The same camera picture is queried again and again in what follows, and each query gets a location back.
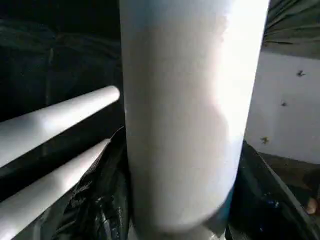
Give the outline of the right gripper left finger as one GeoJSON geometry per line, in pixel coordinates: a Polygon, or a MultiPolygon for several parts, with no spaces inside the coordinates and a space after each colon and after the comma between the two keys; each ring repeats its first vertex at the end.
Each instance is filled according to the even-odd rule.
{"type": "Polygon", "coordinates": [[[76,185],[54,240],[126,240],[131,218],[125,128],[118,129],[76,185]]]}

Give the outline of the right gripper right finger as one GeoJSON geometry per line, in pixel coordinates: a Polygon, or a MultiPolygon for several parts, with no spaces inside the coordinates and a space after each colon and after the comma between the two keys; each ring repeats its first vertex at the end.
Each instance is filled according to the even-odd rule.
{"type": "Polygon", "coordinates": [[[247,142],[233,187],[228,240],[318,240],[320,227],[247,142]]]}

